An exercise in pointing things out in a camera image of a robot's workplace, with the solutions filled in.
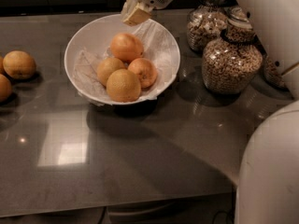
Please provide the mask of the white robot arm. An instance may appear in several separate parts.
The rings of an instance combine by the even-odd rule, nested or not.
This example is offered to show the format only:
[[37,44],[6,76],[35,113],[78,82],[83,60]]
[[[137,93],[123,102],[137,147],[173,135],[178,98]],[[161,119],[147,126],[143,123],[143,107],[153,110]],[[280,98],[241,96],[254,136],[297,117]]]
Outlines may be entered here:
[[236,0],[292,100],[269,114],[244,151],[234,224],[299,224],[299,0]]

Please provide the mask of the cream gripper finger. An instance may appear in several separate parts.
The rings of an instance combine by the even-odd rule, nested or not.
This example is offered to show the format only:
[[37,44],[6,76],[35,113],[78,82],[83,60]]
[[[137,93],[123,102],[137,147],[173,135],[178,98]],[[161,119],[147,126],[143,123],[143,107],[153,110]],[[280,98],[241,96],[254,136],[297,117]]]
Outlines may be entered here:
[[137,3],[138,0],[125,0],[121,11],[121,19],[123,21],[128,21],[129,18],[133,15]]
[[143,23],[151,17],[151,12],[153,7],[150,7],[144,3],[138,2],[135,6],[133,15],[129,18],[128,21],[122,21],[123,23],[129,26],[136,26]]

